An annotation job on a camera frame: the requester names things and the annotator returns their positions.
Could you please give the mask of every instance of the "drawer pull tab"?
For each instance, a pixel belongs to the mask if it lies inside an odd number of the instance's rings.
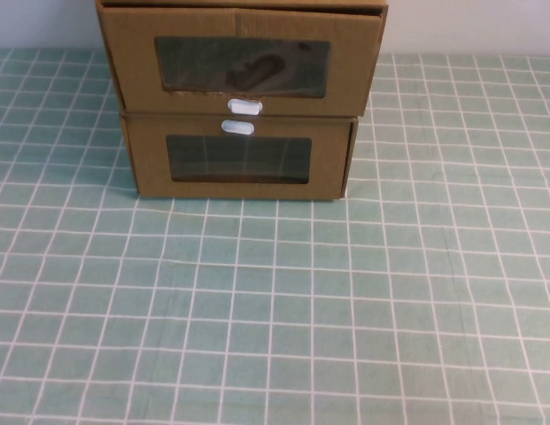
[[[255,131],[255,126],[251,122],[225,120],[221,123],[221,129],[226,133],[234,133],[236,135],[252,135]]]
[[[259,115],[263,110],[263,104],[253,100],[231,99],[228,102],[228,108],[232,113],[240,115]]]

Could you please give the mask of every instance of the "white wall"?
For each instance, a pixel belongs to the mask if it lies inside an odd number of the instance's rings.
[[[550,0],[390,0],[384,51],[550,54]],[[94,0],[0,0],[1,47],[99,47]]]

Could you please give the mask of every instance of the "table surface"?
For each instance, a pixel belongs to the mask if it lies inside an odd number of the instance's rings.
[[[0,425],[550,423],[550,58],[382,55],[347,199],[137,197],[99,50],[0,50]]]

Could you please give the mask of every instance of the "clear window panel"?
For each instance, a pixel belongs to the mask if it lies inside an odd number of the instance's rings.
[[[163,87],[285,97],[326,93],[330,44],[236,37],[157,37]]]
[[[175,182],[306,184],[312,140],[242,135],[169,135]]]

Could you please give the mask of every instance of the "cardboard drawer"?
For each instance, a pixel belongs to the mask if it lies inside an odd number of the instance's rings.
[[[145,197],[342,196],[356,119],[252,117],[243,124],[238,121],[244,128],[252,127],[250,135],[241,135],[229,132],[232,118],[123,116],[139,193]]]
[[[365,112],[385,11],[98,8],[127,112],[343,117]]]

